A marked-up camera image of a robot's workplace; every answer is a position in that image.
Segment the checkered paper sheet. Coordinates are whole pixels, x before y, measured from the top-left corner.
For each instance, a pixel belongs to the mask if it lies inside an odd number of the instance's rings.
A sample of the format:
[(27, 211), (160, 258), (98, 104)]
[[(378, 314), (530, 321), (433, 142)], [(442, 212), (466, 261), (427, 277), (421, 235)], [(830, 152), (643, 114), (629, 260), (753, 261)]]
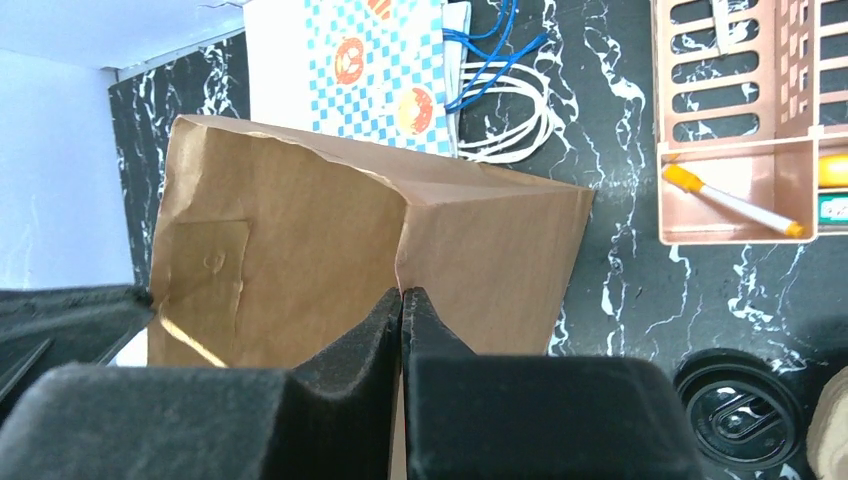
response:
[(453, 156), (440, 1), (306, 1), (308, 127)]

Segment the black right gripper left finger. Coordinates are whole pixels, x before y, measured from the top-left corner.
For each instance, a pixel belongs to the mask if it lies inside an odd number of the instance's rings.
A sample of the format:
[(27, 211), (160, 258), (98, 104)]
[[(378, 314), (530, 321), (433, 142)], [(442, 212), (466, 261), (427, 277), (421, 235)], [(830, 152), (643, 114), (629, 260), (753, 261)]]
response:
[(5, 479), (385, 479), (402, 300), (292, 369), (67, 363), (1, 396)]

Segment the orange file organizer rack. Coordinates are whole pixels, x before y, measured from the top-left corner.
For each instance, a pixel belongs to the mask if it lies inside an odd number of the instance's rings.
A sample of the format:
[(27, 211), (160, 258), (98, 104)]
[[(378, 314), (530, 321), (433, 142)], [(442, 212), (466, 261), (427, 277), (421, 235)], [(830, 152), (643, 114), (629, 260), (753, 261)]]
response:
[[(847, 232), (843, 1), (656, 1), (651, 27), (658, 236), (668, 246), (808, 243)], [(799, 222), (790, 238), (686, 193), (669, 164)]]

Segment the yellow marker pen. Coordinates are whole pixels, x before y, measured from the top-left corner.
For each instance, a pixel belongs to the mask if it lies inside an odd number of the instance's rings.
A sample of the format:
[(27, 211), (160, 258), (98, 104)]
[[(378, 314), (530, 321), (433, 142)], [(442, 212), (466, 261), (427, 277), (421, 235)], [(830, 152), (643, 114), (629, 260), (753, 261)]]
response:
[(799, 222), (716, 189), (678, 164), (666, 166), (662, 170), (662, 178), (686, 193), (707, 199), (787, 237), (800, 239), (805, 234), (805, 228)]

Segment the black coffee cup lid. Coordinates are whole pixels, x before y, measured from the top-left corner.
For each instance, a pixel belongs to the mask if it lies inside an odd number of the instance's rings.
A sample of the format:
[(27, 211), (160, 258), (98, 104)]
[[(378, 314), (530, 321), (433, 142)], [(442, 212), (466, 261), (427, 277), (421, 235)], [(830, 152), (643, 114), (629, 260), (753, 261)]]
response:
[(802, 445), (802, 407), (762, 359), (713, 348), (686, 357), (673, 384), (702, 454), (755, 471), (775, 467)]

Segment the brown paper bag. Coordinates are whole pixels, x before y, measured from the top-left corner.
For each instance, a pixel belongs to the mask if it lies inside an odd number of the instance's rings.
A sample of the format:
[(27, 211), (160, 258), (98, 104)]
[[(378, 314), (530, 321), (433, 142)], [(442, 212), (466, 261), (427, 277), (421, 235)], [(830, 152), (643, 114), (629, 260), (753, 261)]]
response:
[(153, 366), (293, 367), (390, 288), (475, 352), (542, 354), (591, 189), (222, 116), (175, 120), (154, 231)]

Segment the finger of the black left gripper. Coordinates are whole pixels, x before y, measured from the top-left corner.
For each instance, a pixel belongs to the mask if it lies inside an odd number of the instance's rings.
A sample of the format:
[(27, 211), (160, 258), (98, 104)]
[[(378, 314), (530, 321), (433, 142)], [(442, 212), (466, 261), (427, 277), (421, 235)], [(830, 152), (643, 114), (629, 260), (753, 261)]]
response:
[(1, 291), (1, 396), (67, 363), (107, 364), (153, 318), (136, 285)]

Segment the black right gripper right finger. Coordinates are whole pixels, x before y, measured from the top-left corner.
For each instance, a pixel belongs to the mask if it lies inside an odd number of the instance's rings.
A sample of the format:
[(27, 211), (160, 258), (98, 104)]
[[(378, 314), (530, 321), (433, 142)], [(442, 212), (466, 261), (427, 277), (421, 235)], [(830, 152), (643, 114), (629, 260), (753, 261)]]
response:
[(681, 402), (630, 357), (482, 355), (422, 288), (401, 317), (411, 479), (700, 479)]

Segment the cardboard cup carrier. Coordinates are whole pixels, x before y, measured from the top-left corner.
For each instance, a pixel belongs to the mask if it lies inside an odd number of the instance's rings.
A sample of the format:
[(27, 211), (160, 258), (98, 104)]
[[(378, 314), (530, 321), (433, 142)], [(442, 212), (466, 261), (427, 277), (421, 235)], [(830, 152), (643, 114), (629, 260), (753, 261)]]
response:
[(847, 480), (847, 368), (824, 385), (806, 444), (806, 457), (817, 479)]

